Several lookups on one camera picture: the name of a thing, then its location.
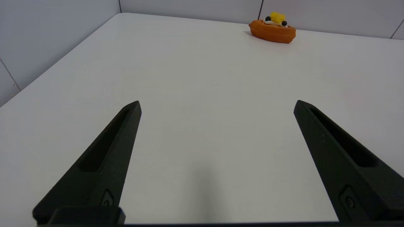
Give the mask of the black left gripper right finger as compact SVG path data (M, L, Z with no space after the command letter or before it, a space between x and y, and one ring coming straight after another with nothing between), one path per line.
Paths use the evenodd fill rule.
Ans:
M404 179L314 105L294 116L342 223L403 223Z

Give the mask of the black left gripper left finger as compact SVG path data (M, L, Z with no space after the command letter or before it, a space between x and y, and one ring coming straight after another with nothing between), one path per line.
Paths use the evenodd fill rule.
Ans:
M142 110L124 106L32 211L37 224L123 224L119 207Z

